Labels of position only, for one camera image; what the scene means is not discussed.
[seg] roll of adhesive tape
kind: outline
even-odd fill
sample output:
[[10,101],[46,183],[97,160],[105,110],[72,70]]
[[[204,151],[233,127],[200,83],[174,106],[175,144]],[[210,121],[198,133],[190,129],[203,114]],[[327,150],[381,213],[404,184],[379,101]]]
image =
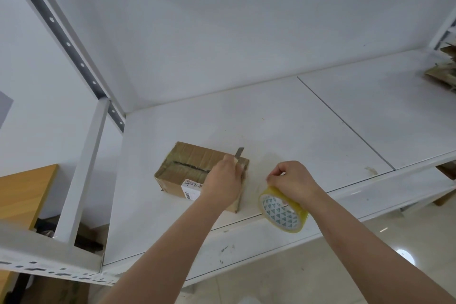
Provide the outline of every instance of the roll of adhesive tape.
[[263,191],[258,202],[266,219],[285,232],[298,233],[309,215],[297,202],[286,197],[274,186]]

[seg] scuff mark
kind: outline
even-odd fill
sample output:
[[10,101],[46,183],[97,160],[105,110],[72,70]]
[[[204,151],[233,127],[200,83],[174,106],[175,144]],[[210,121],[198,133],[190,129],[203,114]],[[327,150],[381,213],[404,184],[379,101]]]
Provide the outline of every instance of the scuff mark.
[[369,174],[372,175],[378,175],[379,173],[373,169],[372,167],[364,167],[364,169],[367,169],[369,171]]

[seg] yellow wooden panel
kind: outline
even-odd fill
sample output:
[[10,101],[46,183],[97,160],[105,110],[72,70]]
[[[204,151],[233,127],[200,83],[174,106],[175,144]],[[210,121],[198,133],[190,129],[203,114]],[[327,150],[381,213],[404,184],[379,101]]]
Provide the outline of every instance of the yellow wooden panel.
[[[55,164],[0,177],[0,219],[33,228],[57,168]],[[0,270],[0,303],[12,278],[12,272]]]

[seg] person's right arm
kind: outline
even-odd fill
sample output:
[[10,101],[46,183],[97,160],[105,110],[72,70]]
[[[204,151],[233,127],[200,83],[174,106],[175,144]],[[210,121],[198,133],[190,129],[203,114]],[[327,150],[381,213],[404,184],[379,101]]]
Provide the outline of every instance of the person's right arm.
[[301,163],[279,163],[267,182],[312,215],[369,304],[456,303],[447,291],[329,197]]

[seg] tiled floor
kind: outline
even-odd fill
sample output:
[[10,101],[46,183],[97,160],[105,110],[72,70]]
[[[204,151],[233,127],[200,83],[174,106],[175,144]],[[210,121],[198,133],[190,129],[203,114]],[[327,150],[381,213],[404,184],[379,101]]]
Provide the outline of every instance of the tiled floor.
[[[398,212],[365,222],[395,250],[456,296],[456,197],[403,217]],[[92,292],[96,303],[105,291]],[[323,238],[198,283],[178,304],[236,304],[243,296],[262,304],[362,304],[360,291]]]

